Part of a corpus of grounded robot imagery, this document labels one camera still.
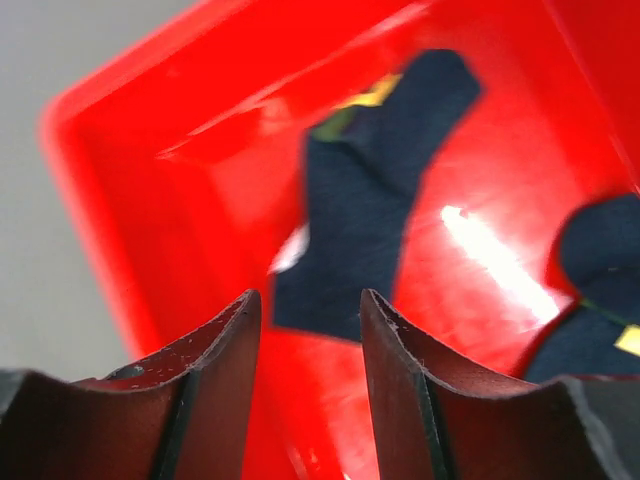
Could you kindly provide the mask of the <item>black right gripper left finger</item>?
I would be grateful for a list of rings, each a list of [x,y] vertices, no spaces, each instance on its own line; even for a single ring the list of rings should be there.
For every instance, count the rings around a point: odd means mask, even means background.
[[[103,379],[1,373],[5,479],[237,479],[261,331],[258,292]]]

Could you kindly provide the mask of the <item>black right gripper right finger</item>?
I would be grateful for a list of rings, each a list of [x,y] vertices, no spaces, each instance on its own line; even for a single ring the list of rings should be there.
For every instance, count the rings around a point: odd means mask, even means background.
[[[371,289],[360,319],[382,478],[638,477],[637,377],[532,384],[454,351]]]

